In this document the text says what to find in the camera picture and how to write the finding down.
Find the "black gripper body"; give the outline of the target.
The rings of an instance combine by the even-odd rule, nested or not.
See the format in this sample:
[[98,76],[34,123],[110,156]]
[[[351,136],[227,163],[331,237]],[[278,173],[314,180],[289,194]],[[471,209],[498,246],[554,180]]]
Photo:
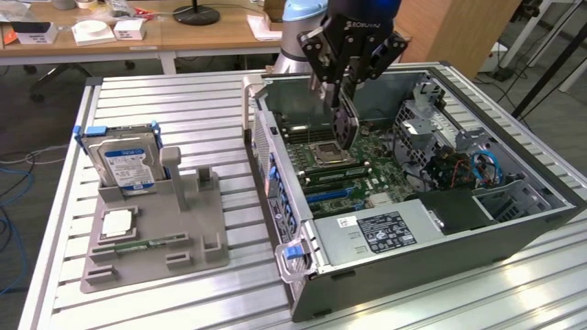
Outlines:
[[399,1],[330,1],[322,27],[330,46],[330,61],[337,69],[371,58],[394,32]]

